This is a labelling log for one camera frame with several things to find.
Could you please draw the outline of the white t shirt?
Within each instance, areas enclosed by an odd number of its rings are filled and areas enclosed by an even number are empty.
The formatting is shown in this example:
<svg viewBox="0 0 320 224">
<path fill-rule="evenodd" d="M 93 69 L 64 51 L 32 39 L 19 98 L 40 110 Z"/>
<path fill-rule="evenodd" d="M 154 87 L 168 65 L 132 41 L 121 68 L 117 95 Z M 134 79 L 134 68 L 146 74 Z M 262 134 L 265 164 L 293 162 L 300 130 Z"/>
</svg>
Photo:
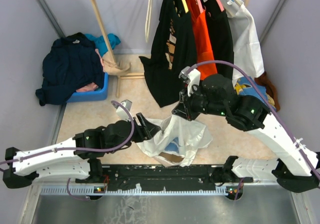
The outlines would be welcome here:
<svg viewBox="0 0 320 224">
<path fill-rule="evenodd" d="M 148 120 L 160 130 L 152 139 L 137 146 L 165 167 L 191 165 L 198 149 L 206 148 L 213 140 L 207 126 L 198 121 L 187 121 L 176 115 L 164 120 Z"/>
</svg>

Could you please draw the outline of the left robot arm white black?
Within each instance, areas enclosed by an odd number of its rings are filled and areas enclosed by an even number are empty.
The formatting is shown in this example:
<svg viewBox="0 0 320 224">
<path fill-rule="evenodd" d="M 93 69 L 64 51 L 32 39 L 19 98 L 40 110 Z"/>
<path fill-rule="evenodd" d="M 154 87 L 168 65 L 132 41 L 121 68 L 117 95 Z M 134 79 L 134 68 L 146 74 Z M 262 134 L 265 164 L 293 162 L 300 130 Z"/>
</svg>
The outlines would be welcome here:
<svg viewBox="0 0 320 224">
<path fill-rule="evenodd" d="M 11 147 L 5 151 L 8 167 L 2 171 L 2 180 L 9 189 L 67 179 L 97 183 L 104 176 L 100 157 L 126 149 L 132 143 L 150 140 L 160 130 L 160 126 L 138 113 L 137 119 L 87 129 L 44 148 L 21 151 Z"/>
</svg>

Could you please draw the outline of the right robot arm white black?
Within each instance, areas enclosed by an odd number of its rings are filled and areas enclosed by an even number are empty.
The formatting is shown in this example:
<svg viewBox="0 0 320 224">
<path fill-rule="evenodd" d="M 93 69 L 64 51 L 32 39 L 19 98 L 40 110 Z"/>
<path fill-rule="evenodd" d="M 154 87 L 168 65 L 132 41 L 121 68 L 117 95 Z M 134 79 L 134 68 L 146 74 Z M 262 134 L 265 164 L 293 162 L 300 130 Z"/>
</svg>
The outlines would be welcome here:
<svg viewBox="0 0 320 224">
<path fill-rule="evenodd" d="M 292 141 L 272 110 L 254 96 L 237 95 L 231 80 L 220 74 L 198 81 L 180 74 L 185 87 L 179 92 L 179 103 L 172 113 L 189 121 L 199 114 L 225 117 L 232 127 L 244 131 L 264 143 L 276 158 L 246 159 L 230 156 L 213 173 L 215 183 L 240 180 L 277 182 L 294 193 L 316 189 L 320 181 L 314 171 L 320 167 L 320 155 Z"/>
</svg>

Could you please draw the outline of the orange hanging shirt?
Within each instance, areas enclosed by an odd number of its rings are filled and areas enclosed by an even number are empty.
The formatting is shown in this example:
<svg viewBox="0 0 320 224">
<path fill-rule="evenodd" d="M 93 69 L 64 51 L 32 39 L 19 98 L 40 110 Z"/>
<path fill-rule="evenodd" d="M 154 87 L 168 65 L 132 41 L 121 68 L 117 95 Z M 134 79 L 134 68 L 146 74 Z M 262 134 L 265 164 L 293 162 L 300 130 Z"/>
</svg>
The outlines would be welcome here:
<svg viewBox="0 0 320 224">
<path fill-rule="evenodd" d="M 197 52 L 197 63 L 214 60 L 208 33 L 206 13 L 201 0 L 186 0 L 190 15 Z"/>
</svg>

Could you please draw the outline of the black printed hanging shirt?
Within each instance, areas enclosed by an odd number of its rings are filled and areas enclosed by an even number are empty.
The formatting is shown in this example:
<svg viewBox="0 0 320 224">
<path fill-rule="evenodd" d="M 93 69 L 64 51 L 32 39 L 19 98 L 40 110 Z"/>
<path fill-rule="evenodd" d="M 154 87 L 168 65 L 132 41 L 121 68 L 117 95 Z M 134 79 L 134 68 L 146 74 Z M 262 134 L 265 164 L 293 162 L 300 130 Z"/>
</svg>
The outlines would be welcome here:
<svg viewBox="0 0 320 224">
<path fill-rule="evenodd" d="M 147 87 L 159 107 L 179 100 L 180 72 L 197 60 L 192 18 L 183 0 L 163 0 L 151 57 L 140 56 Z"/>
</svg>

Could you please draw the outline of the white hanging shirt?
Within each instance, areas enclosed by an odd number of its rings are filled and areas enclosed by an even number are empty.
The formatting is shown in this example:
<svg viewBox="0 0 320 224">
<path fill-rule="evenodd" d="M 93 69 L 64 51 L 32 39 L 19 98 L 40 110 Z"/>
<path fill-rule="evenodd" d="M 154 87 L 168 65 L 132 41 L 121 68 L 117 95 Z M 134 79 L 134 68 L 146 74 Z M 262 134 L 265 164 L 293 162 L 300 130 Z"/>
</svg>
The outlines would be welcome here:
<svg viewBox="0 0 320 224">
<path fill-rule="evenodd" d="M 233 40 L 234 65 L 251 78 L 265 71 L 255 21 L 242 0 L 220 0 L 226 10 Z"/>
</svg>

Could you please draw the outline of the beige hanger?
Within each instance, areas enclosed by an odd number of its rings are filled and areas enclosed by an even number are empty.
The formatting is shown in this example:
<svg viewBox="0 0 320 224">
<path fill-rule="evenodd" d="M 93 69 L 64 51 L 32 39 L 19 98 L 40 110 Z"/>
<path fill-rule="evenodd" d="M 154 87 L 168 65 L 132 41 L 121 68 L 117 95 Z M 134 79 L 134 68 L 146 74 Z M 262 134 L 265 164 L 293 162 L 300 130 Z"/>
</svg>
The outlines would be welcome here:
<svg viewBox="0 0 320 224">
<path fill-rule="evenodd" d="M 145 26 L 144 26 L 144 35 L 145 35 L 145 42 L 148 43 L 149 41 L 149 32 L 150 32 L 150 24 L 151 24 L 151 17 L 152 17 L 152 7 L 153 7 L 153 0 L 148 0 L 147 3 L 147 11 L 146 11 L 146 18 L 145 18 Z"/>
</svg>

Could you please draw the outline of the blue plastic basket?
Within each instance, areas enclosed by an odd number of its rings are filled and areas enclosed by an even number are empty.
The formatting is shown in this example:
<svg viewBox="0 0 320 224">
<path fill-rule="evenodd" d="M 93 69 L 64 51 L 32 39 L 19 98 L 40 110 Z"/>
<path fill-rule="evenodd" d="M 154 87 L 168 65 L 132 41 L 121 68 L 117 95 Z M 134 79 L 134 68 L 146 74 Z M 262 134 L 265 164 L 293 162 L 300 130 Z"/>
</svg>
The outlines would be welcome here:
<svg viewBox="0 0 320 224">
<path fill-rule="evenodd" d="M 75 92 L 67 100 L 67 103 L 105 100 L 108 96 L 108 94 L 107 94 L 108 93 L 108 82 L 109 82 L 108 78 L 109 78 L 109 75 L 107 73 L 105 73 L 103 88 L 98 88 L 95 91 Z"/>
</svg>

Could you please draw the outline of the wooden clothes rack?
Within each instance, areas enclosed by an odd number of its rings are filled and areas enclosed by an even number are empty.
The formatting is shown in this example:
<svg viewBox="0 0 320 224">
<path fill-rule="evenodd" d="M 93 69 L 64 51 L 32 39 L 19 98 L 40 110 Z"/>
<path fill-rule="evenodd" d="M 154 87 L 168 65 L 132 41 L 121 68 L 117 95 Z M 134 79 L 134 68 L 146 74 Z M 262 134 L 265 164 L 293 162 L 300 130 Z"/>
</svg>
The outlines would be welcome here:
<svg viewBox="0 0 320 224">
<path fill-rule="evenodd" d="M 113 53 L 113 50 L 111 48 L 111 45 L 110 45 L 110 42 L 109 42 L 109 39 L 107 37 L 107 31 L 105 29 L 105 26 L 104 26 L 104 23 L 103 23 L 103 19 L 101 17 L 101 14 L 100 14 L 100 11 L 99 11 L 99 8 L 98 8 L 98 5 L 96 3 L 96 0 L 90 0 L 91 1 L 91 4 L 92 4 L 92 7 L 94 9 L 94 13 L 95 13 L 95 16 L 96 16 L 96 19 L 97 19 L 97 22 L 99 24 L 99 28 L 102 32 L 102 35 L 104 37 L 104 40 L 106 42 L 106 45 L 107 45 L 107 48 L 108 48 L 108 51 L 111 53 L 112 55 L 112 59 L 114 61 L 116 61 L 116 58 L 114 56 L 114 53 Z M 185 2 L 185 0 L 182 0 L 183 1 L 183 6 L 184 6 L 184 9 L 185 9 L 185 12 L 188 12 L 188 6 L 187 6 L 187 3 Z M 244 4 L 245 6 L 248 5 L 250 0 L 244 0 Z M 143 73 L 128 73 L 126 75 L 123 75 L 123 76 L 117 76 L 117 87 L 116 87 L 116 98 L 120 98 L 120 93 L 121 93 L 121 83 L 122 83 L 122 80 L 125 80 L 125 79 L 144 79 L 144 74 Z"/>
</svg>

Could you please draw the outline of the blue yellow printed garment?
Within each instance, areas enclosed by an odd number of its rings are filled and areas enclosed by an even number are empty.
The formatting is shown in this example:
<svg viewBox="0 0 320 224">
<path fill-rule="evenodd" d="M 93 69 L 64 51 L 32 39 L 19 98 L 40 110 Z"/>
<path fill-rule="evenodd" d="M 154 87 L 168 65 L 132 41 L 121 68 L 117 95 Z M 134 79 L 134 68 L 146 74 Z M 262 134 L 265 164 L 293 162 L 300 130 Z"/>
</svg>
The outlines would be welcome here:
<svg viewBox="0 0 320 224">
<path fill-rule="evenodd" d="M 264 96 L 264 99 L 268 101 L 268 103 L 272 106 L 274 110 L 276 110 L 276 105 L 274 102 L 274 99 L 267 94 L 267 89 L 263 86 L 258 85 L 252 78 L 250 78 L 251 81 L 256 85 L 257 89 L 260 91 L 260 93 Z M 238 80 L 235 81 L 234 90 L 237 92 L 238 95 L 242 96 L 254 96 L 258 98 L 260 101 L 264 102 L 264 100 L 259 96 L 257 91 L 253 88 L 249 80 L 245 77 L 241 77 Z"/>
</svg>

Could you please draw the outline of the pink garment in basket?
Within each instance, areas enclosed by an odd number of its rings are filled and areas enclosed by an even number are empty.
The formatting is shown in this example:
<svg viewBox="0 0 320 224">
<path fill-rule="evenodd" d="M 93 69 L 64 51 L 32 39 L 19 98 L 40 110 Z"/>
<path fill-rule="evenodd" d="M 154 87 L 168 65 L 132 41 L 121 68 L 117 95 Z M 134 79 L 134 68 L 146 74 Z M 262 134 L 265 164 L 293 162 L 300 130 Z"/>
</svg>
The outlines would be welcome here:
<svg viewBox="0 0 320 224">
<path fill-rule="evenodd" d="M 86 86 L 83 86 L 82 88 L 77 89 L 76 92 L 90 92 L 95 91 L 96 89 L 98 89 L 98 85 L 92 82 Z"/>
</svg>

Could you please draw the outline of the brown garment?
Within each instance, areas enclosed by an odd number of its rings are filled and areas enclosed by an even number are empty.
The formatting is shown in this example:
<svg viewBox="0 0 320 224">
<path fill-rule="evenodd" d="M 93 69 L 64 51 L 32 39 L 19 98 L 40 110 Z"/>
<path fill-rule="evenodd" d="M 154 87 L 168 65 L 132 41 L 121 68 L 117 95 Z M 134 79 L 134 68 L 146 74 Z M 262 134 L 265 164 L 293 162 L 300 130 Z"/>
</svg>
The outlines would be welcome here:
<svg viewBox="0 0 320 224">
<path fill-rule="evenodd" d="M 264 72 L 261 76 L 254 79 L 256 84 L 262 86 L 266 89 L 266 96 L 269 104 L 271 104 L 276 111 L 280 111 L 280 104 L 278 99 L 278 92 L 276 87 L 272 84 L 266 72 Z"/>
</svg>

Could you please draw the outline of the teal garment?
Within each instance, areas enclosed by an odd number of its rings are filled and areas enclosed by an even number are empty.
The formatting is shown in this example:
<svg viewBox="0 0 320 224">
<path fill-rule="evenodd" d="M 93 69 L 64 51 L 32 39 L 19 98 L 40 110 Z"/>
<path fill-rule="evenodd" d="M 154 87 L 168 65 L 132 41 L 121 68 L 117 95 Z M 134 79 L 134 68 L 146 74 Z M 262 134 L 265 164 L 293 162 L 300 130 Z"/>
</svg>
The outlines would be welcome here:
<svg viewBox="0 0 320 224">
<path fill-rule="evenodd" d="M 91 34 L 85 34 L 85 36 L 87 39 L 95 43 L 95 47 L 98 49 L 100 56 L 103 56 L 105 53 L 108 52 L 105 39 L 102 35 L 99 37 L 95 37 Z M 112 49 L 115 49 L 115 47 L 121 43 L 121 40 L 119 39 L 119 37 L 113 33 L 109 33 L 107 37 L 109 39 Z"/>
</svg>

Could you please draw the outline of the navy blue garment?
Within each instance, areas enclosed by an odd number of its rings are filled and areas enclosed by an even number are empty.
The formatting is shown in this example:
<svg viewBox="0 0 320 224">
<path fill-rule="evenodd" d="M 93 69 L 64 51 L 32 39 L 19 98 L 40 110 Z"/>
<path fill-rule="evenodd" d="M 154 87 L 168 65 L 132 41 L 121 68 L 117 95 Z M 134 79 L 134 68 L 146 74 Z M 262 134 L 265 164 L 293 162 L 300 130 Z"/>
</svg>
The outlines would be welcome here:
<svg viewBox="0 0 320 224">
<path fill-rule="evenodd" d="M 91 83 L 104 88 L 96 45 L 81 32 L 55 40 L 42 63 L 43 82 L 35 91 L 40 106 L 62 105 Z"/>
</svg>

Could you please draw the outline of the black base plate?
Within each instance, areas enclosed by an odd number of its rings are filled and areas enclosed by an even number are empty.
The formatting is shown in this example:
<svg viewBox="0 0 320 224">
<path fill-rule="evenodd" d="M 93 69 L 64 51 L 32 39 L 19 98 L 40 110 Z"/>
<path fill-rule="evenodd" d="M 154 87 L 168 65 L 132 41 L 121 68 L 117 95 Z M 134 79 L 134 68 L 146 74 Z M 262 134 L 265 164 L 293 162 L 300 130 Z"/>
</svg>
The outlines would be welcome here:
<svg viewBox="0 0 320 224">
<path fill-rule="evenodd" d="M 161 165 L 102 165 L 90 171 L 89 177 L 78 184 L 101 184 L 108 191 L 127 191 L 137 184 L 143 191 L 214 191 L 240 178 L 222 165 L 190 165 L 187 167 Z"/>
</svg>

